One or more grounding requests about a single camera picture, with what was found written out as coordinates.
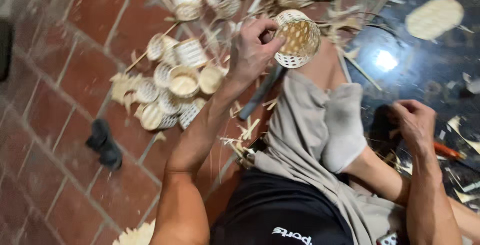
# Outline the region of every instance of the foot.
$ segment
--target foot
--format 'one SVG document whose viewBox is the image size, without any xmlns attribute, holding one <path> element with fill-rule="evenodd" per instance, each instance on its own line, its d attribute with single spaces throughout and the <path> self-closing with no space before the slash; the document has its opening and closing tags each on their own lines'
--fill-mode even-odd
<svg viewBox="0 0 480 245">
<path fill-rule="evenodd" d="M 342 84 L 326 104 L 325 123 L 330 136 L 321 158 L 330 172 L 343 172 L 367 146 L 360 115 L 362 93 L 360 84 Z"/>
</svg>

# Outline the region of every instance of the leg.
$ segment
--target leg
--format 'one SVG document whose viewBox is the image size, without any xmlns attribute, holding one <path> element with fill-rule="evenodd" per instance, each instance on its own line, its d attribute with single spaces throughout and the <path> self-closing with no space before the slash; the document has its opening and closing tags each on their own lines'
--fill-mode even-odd
<svg viewBox="0 0 480 245">
<path fill-rule="evenodd" d="M 410 179 L 400 175 L 366 147 L 344 172 L 353 175 L 377 192 L 382 198 L 406 206 L 410 191 Z M 462 234 L 480 242 L 480 216 L 452 198 L 448 198 Z"/>
</svg>

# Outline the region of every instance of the black object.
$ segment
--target black object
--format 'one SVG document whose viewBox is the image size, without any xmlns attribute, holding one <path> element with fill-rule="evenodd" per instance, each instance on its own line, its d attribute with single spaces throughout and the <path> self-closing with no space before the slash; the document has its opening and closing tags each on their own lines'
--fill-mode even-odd
<svg viewBox="0 0 480 245">
<path fill-rule="evenodd" d="M 0 19 L 0 82 L 8 77 L 14 38 L 13 30 L 10 22 Z"/>
<path fill-rule="evenodd" d="M 92 123 L 92 135 L 86 145 L 100 153 L 99 162 L 112 171 L 122 166 L 122 152 L 113 141 L 109 123 L 104 119 L 96 119 Z"/>
</svg>

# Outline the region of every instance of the forearm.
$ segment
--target forearm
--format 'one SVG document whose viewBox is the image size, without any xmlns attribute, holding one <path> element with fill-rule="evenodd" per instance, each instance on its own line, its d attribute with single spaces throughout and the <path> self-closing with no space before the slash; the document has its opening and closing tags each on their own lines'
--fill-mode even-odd
<svg viewBox="0 0 480 245">
<path fill-rule="evenodd" d="M 226 79 L 222 83 L 181 135 L 166 163 L 165 176 L 187 173 L 195 177 L 208 156 L 220 127 L 229 117 L 229 108 L 244 89 L 243 85 L 235 81 Z"/>
<path fill-rule="evenodd" d="M 413 244 L 462 244 L 433 145 L 413 156 L 406 222 Z"/>
</svg>

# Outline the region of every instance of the terracotta floor tile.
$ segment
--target terracotta floor tile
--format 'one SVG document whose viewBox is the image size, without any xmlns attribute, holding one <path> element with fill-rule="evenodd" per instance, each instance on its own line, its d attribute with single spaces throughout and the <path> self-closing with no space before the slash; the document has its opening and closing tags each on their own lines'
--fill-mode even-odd
<svg viewBox="0 0 480 245">
<path fill-rule="evenodd" d="M 117 140 L 130 155 L 140 158 L 152 140 L 154 133 L 149 132 L 140 124 L 140 121 L 133 116 L 136 108 L 132 108 L 132 114 L 127 116 L 127 111 L 122 105 L 110 101 L 104 114 L 110 125 L 113 137 Z"/>
<path fill-rule="evenodd" d="M 16 111 L 21 115 L 38 81 L 38 76 L 26 64 L 25 60 L 13 54 L 10 72 L 7 80 L 0 83 L 0 95 L 13 103 Z"/>
<path fill-rule="evenodd" d="M 83 41 L 75 47 L 61 87 L 95 117 L 116 73 L 113 61 Z"/>
<path fill-rule="evenodd" d="M 0 193 L 0 220 L 7 224 L 10 236 L 19 234 L 29 210 L 30 207 L 18 186 L 9 177 L 5 177 Z"/>
<path fill-rule="evenodd" d="M 28 111 L 27 121 L 50 149 L 67 121 L 72 106 L 41 80 Z"/>
<path fill-rule="evenodd" d="M 67 182 L 48 221 L 66 244 L 83 245 L 92 243 L 103 218 L 87 198 Z"/>
<path fill-rule="evenodd" d="M 105 226 L 93 245 L 110 245 L 118 238 L 118 233 Z"/>
<path fill-rule="evenodd" d="M 30 134 L 17 121 L 12 110 L 7 111 L 0 127 L 0 160 L 13 174 L 20 171 L 31 144 Z"/>
<path fill-rule="evenodd" d="M 30 56 L 42 71 L 56 81 L 65 66 L 73 42 L 73 34 L 61 23 L 44 21 L 40 25 Z"/>
<path fill-rule="evenodd" d="M 80 184 L 87 188 L 100 167 L 99 154 L 88 148 L 85 141 L 91 134 L 88 120 L 75 111 L 63 132 L 55 156 L 68 168 Z"/>
<path fill-rule="evenodd" d="M 123 62 L 132 63 L 130 54 L 134 49 L 145 49 L 153 35 L 173 25 L 164 21 L 167 16 L 172 16 L 167 9 L 149 5 L 147 0 L 130 0 L 110 43 L 111 52 Z M 177 27 L 169 35 L 175 37 L 176 30 Z"/>
<path fill-rule="evenodd" d="M 60 245 L 39 214 L 32 214 L 27 219 L 25 230 L 18 245 Z"/>
<path fill-rule="evenodd" d="M 35 205 L 46 215 L 63 180 L 63 173 L 34 144 L 24 164 L 19 183 L 26 189 Z"/>
<path fill-rule="evenodd" d="M 103 45 L 124 2 L 125 0 L 75 0 L 68 19 Z"/>
<path fill-rule="evenodd" d="M 160 181 L 163 181 L 165 164 L 170 157 L 173 149 L 176 147 L 180 135 L 182 134 L 180 125 L 163 132 L 166 141 L 158 140 L 155 142 L 145 157 L 143 165 Z"/>
<path fill-rule="evenodd" d="M 91 196 L 120 228 L 135 228 L 159 190 L 147 174 L 124 156 L 118 171 L 102 169 Z"/>
<path fill-rule="evenodd" d="M 23 51 L 28 52 L 32 46 L 35 36 L 35 31 L 39 26 L 40 20 L 43 16 L 43 10 L 28 10 L 25 9 L 15 23 L 15 44 L 17 44 Z"/>
</svg>

